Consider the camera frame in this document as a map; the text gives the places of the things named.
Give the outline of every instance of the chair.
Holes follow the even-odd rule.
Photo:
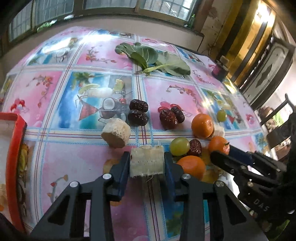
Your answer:
[[[286,104],[288,104],[292,108],[293,113],[289,116],[289,119],[284,124],[275,128],[273,131],[267,134],[266,139],[271,149],[291,136],[291,125],[294,125],[294,123],[296,123],[296,107],[289,100],[288,95],[285,94],[285,101],[281,103],[267,117],[262,118],[262,121],[260,122],[260,125],[263,126],[267,121],[269,121],[273,116],[275,116]]]

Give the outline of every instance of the plastic tablecloth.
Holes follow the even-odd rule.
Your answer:
[[[175,77],[160,71],[141,74],[115,46],[126,42],[151,46],[157,51],[179,55],[190,67],[190,76]],[[218,123],[221,108],[230,144],[243,151],[268,153],[259,122],[235,86],[212,75],[215,63],[208,57],[148,37],[102,29],[72,27],[53,36],[28,53],[8,74],[0,93],[2,111],[20,114],[28,127],[20,160],[18,195],[21,217],[30,232],[46,210],[71,181],[90,182],[102,175],[104,163],[119,159],[124,151],[150,144],[168,150],[175,137],[193,138],[191,121],[199,113]],[[111,90],[96,95],[79,92],[86,84]],[[104,112],[103,101],[114,102]],[[133,127],[129,143],[111,149],[101,138],[109,118],[126,119],[130,100],[149,105],[149,122]],[[173,131],[164,130],[159,107],[179,105],[185,121]],[[201,140],[202,146],[208,141]],[[5,192],[0,192],[0,202]],[[3,213],[7,206],[3,204]],[[85,235],[89,235],[89,207]],[[174,203],[158,177],[129,179],[121,203],[111,207],[116,241],[179,240],[183,203]],[[209,217],[205,212],[205,239],[209,240]]]

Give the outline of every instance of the red container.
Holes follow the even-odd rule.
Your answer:
[[[0,112],[0,123],[0,133],[2,135],[0,138],[2,138],[2,141],[5,144],[7,144],[5,146],[8,146],[8,150],[5,149],[4,151],[7,150],[5,183],[9,214],[13,225],[19,231],[24,232],[25,229],[17,201],[17,172],[20,147],[23,142],[27,124],[20,115],[3,112]]]

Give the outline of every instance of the green grape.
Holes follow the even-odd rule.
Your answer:
[[[226,111],[225,110],[219,110],[217,112],[217,120],[219,122],[224,122],[224,121],[226,121],[226,119],[227,119]]]
[[[170,152],[173,156],[185,155],[190,149],[190,143],[185,137],[177,137],[170,143]]]

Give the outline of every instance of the window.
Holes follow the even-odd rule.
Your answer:
[[[130,7],[136,6],[137,0],[86,0],[85,9],[100,7]]]
[[[146,0],[144,9],[162,12],[188,21],[196,0]]]
[[[28,30],[38,31],[45,22],[97,13],[132,14],[184,25],[198,2],[200,0],[33,0],[10,23],[8,41],[3,44],[13,46],[14,39],[21,39],[18,37]]]
[[[12,20],[9,25],[9,40],[12,41],[31,28],[32,2],[28,3]]]
[[[39,25],[55,17],[72,13],[74,0],[36,0],[35,24]]]

